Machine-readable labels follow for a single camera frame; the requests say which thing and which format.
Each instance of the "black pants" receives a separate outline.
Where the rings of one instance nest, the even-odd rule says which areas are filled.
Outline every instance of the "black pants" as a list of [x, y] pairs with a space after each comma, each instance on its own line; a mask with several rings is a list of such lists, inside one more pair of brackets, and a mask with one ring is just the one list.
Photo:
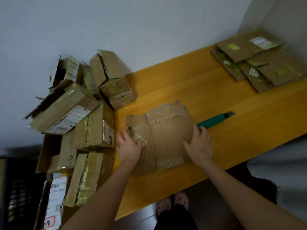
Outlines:
[[182, 205], [176, 204], [172, 210], [163, 211], [154, 230], [198, 230], [193, 217]]

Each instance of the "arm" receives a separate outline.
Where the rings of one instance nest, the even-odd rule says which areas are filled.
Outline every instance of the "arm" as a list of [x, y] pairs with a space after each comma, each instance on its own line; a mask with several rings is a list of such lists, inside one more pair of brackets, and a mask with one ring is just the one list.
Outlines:
[[105, 184], [61, 228], [112, 229], [128, 178], [141, 156], [142, 144], [134, 143], [126, 129], [118, 132], [117, 152], [122, 163]]
[[183, 142], [191, 159], [210, 178], [245, 229], [307, 229], [307, 224], [245, 186], [211, 160], [207, 130], [194, 127], [192, 142]]

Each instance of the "pink shoe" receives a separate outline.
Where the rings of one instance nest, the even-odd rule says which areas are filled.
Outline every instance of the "pink shoe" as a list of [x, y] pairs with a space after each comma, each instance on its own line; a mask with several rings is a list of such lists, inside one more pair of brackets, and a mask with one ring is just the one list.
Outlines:
[[176, 204], [180, 204], [186, 210], [188, 210], [188, 208], [189, 208], [189, 198], [184, 191], [179, 191], [178, 193], [175, 193], [174, 205], [176, 205]]
[[171, 208], [172, 208], [172, 200], [170, 196], [158, 201], [157, 202], [158, 216], [160, 215], [161, 212], [165, 210], [171, 210]]

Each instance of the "gray fabric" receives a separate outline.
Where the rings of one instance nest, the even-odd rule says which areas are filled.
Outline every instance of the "gray fabric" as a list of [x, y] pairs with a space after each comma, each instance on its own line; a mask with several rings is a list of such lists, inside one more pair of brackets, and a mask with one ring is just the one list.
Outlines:
[[277, 186], [277, 205], [307, 222], [307, 135], [248, 161], [256, 178]]

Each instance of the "wood grain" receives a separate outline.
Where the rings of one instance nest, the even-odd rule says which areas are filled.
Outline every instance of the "wood grain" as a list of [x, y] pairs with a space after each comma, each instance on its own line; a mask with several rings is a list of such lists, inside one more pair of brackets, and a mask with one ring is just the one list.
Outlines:
[[[213, 161], [226, 170], [307, 132], [307, 81], [257, 94], [247, 81], [235, 82], [203, 48], [127, 75], [137, 101], [115, 112], [115, 129], [127, 114], [141, 114], [180, 100], [195, 123], [236, 112], [209, 129]], [[115, 158], [114, 170], [120, 160]], [[194, 185], [207, 176], [195, 164], [131, 177], [117, 219]]]

